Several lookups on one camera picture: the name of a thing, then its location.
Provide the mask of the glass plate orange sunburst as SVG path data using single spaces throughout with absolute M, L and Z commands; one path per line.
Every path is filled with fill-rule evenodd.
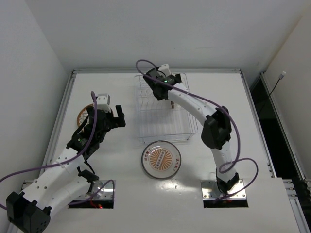
M 166 180 L 174 177 L 182 164 L 179 149 L 171 142 L 158 140 L 148 144 L 141 155 L 141 166 L 149 177 Z

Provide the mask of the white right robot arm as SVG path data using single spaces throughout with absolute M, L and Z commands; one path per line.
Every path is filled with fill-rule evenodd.
M 180 74 L 174 75 L 168 70 L 164 72 L 153 68 L 143 75 L 143 79 L 157 100 L 170 100 L 180 105 L 203 126 L 201 140 L 212 151 L 218 189 L 227 195 L 239 180 L 239 175 L 232 166 L 232 127 L 228 110 L 194 97 L 183 84 Z

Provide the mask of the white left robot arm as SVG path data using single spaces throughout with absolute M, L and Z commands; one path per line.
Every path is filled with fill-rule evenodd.
M 117 116 L 108 105 L 86 107 L 87 116 L 73 133 L 59 157 L 29 186 L 6 199 L 7 218 L 25 233 L 41 233 L 51 218 L 66 205 L 77 204 L 79 196 L 96 195 L 99 177 L 80 166 L 99 148 L 107 132 L 125 127 L 120 105 Z

